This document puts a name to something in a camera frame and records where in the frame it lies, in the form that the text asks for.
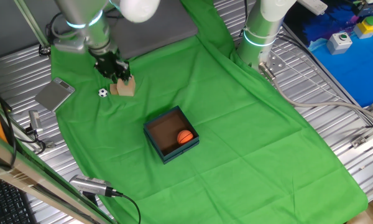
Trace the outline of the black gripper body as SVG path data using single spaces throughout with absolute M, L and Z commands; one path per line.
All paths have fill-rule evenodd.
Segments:
M 94 54 L 93 57 L 96 59 L 95 69 L 105 78 L 109 78 L 110 74 L 117 73 L 116 61 L 122 60 L 119 50 L 112 50 L 101 55 Z

